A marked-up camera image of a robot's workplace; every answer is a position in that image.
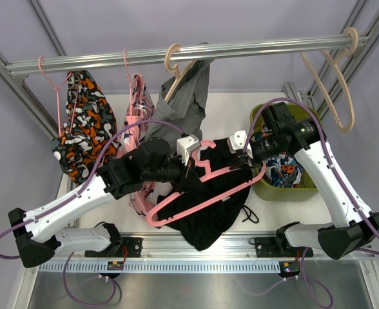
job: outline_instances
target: clothes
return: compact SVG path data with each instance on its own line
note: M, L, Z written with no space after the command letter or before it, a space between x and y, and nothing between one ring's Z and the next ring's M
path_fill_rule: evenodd
M268 136L268 129L263 123L260 132L254 134L254 139L259 140ZM288 153L280 153L266 159L266 177L270 185L281 188L295 188L300 184L303 175L302 166Z
M73 107L75 115L72 130ZM117 132L117 121L104 94L88 71L72 72L68 80L68 119L60 137L51 143L53 155L62 171L76 185L86 181L101 149ZM104 154L104 164L115 156L118 143L113 142Z
M229 166L234 159L234 154L229 152L226 138L215 140L214 143L217 145L214 149L207 148L200 152L200 159L208 159L212 171ZM197 173L199 176L205 174L202 168L197 168ZM167 219L251 179L250 169L239 169L216 177L206 182L202 190L184 193L165 206L158 212L159 219ZM248 194L249 187L231 195L224 201L219 201L180 220L171 222L168 226L180 230L186 241L197 250L207 249L232 226L243 208ZM160 196L158 202L164 198L164 196Z
M167 103L164 98L170 90L175 77L167 80L160 89L157 111L151 119L165 120L184 130L186 134L194 134L202 140L201 122L205 118L208 96L209 65L213 60L197 61L185 74L180 84ZM150 124L145 140L161 137L171 146L171 153L177 150L177 139L181 135L169 126Z
M132 106L127 108L124 125L126 127L130 124L141 120L150 119L155 112L150 94L146 89L144 79L141 74L133 74L133 90L132 90ZM117 158L122 157L138 147L144 141L147 124L135 126L121 134L119 142L121 147L118 150ZM154 204L148 201L150 194L154 190L154 182L144 182L142 189L130 195L130 206L137 212L138 215L146 217L148 212L154 208Z

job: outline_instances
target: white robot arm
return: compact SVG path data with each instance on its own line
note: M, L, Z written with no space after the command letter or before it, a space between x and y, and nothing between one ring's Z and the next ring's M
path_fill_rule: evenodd
M251 142L252 158L260 162L284 151L294 155L314 181L332 221L325 225L290 223L276 231L278 245L321 248L329 257L340 259L372 241L375 236L362 214L379 232L379 212L373 212L355 191L326 138L320 140L315 123L311 119L297 122L284 103L268 107L262 116L271 134Z
M252 168L271 155L288 151L309 173L323 197L332 223L305 225L293 222L277 230L278 244L284 248L321 248L328 256L339 259L374 239L361 217L361 212L379 231L379 212L372 212L354 190L338 165L326 142L332 164L327 161L322 142L311 121L297 122L289 114L284 103L275 104L264 111L264 120L272 134L247 143L245 131L236 132L228 138L229 150L237 154L234 168ZM115 225L105 223L93 229L64 228L74 219L110 201L138 191L143 181L171 182L186 190L188 160L192 151L200 147L195 136L186 136L177 141L178 156L169 159L170 147L165 140L151 139L142 143L133 153L112 160L98 169L91 182L78 194L80 187L67 195L32 211L14 209L9 213L12 226L30 220L26 226L14 231L19 255L25 267L33 267L48 261L55 253L92 250L112 256L119 250L122 239ZM351 202L343 185L333 174L332 167L340 175L351 196L360 208ZM50 210L76 195L60 209Z
M185 191L183 180L190 168L187 167L190 154L199 147L197 137L185 136L177 142L179 155L170 159L167 141L151 139L122 158L111 160L98 169L89 183L82 184L61 198L32 211L12 210L9 213L12 226L29 221L14 231L23 265L34 267L55 254L83 250L113 256L122 243L114 224L105 223L92 229L69 229L66 226L92 209L140 190L144 181L173 182ZM71 201L52 211L74 196Z

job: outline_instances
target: hanging rod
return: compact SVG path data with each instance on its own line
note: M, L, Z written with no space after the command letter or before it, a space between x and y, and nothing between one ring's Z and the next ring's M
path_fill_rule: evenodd
M368 39L366 35L361 35L358 41L358 47L363 47ZM275 41L201 44L181 48L173 54L171 60L192 61L252 55L272 55L277 53L308 52L312 50L339 50L348 48L350 45L351 37L346 34L281 39ZM137 66L142 64L163 63L166 51L166 48L127 51L128 65ZM123 52L45 58L42 64L45 72L48 73L94 68L112 68L116 66L124 66ZM6 69L13 77L39 74L37 60L12 62L6 65Z

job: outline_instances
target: beige hanger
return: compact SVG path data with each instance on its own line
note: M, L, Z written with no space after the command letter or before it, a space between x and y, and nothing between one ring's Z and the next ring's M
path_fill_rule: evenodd
M164 60L164 65L165 65L165 70L168 73L174 73L175 74L175 80L174 83L172 84L170 90L165 96L165 102L168 103L170 100L173 92L175 91L175 88L177 88L179 82L181 79L187 74L187 72L192 68L192 66L195 64L195 61L191 61L189 65L187 65L182 72L179 71L178 64L174 64L171 66L170 60L173 52L176 52L177 50L181 49L181 45L178 43L172 44L170 48L168 48L168 51L166 52L165 55L165 60Z
M306 66L310 70L310 73L312 74L313 78L315 79L318 87L320 88L321 92L323 93L324 99L326 100L330 111L333 113L334 120L336 122L338 129L343 133L348 133L352 130L352 128L355 125L355 111L353 108L353 101L351 100L349 86L347 85L347 82L345 81L344 76L343 76L340 68L338 67L338 63L340 62L340 59L342 57L349 57L355 52L357 45L358 45L358 32L355 28L351 27L351 28L346 28L343 33L349 34L351 36L351 38L353 39L353 43L352 43L350 49L340 51L335 59L333 59L330 56L330 54L327 53L327 51L322 50L321 52L322 52L323 56L327 59L327 62L329 63L329 65L335 71L338 82L340 83L340 86L343 89L343 92L345 95L345 101L347 102L347 106L348 106L349 112L350 112L350 123L347 125L347 127L344 127L343 124L341 123L340 117L338 116L337 110L333 104L333 101L331 100L331 98L329 96L329 93L326 90L326 87L324 87L322 81L320 80L320 77L317 75L317 72L314 70L313 66L308 61L306 54L302 53L301 56L302 56L304 63L306 64Z

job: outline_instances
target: green basket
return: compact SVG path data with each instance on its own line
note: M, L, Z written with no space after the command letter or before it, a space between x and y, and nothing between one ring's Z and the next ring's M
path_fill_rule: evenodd
M253 122L255 114L257 114L257 111L261 107L261 105L263 104L257 105L251 111L249 117L250 123ZM309 117L308 114L302 108L295 104L287 104L287 107L290 113L297 119L297 121L302 121ZM320 117L318 116L317 112L312 108L309 109L313 112L317 119L320 120ZM260 130L262 122L262 115L260 115L257 119L257 122L255 123L254 133ZM266 201L306 201L318 192L315 184L313 183L312 179L305 170L303 171L301 182L297 188L274 187L267 183L267 181L265 181L264 179L261 179L259 182L254 184L253 188L255 194Z

